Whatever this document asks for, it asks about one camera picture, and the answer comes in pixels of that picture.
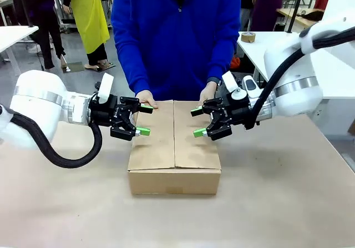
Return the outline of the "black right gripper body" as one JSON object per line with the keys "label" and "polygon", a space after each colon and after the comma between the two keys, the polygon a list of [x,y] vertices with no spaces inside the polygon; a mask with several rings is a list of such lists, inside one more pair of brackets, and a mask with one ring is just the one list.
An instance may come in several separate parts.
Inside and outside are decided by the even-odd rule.
{"label": "black right gripper body", "polygon": [[228,93],[223,96],[223,105],[226,113],[225,117],[222,118],[224,125],[247,125],[251,115],[248,95],[242,99],[235,100],[232,98],[232,93]]}

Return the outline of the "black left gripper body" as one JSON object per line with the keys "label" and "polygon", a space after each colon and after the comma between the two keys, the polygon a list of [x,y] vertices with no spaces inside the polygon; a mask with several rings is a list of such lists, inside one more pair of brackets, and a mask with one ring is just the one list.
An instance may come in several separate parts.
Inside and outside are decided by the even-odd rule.
{"label": "black left gripper body", "polygon": [[99,103],[101,98],[93,94],[88,105],[89,126],[122,126],[122,119],[118,118],[117,110],[121,105],[121,97],[110,94],[105,103]]}

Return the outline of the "person's left hand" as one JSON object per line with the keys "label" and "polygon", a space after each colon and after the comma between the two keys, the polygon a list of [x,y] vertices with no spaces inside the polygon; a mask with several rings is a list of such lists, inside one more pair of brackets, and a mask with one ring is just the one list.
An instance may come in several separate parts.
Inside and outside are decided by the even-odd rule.
{"label": "person's left hand", "polygon": [[210,81],[206,84],[205,88],[200,93],[200,99],[197,107],[203,105],[204,101],[213,99],[215,96],[215,92],[217,89],[217,83],[214,81]]}

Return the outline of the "person's right hand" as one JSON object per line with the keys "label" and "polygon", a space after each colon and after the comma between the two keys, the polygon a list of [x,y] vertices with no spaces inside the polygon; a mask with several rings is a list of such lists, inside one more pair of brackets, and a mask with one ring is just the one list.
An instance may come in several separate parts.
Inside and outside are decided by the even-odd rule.
{"label": "person's right hand", "polygon": [[149,90],[142,90],[138,92],[135,97],[139,99],[141,104],[148,105],[154,109],[158,108],[158,105]]}

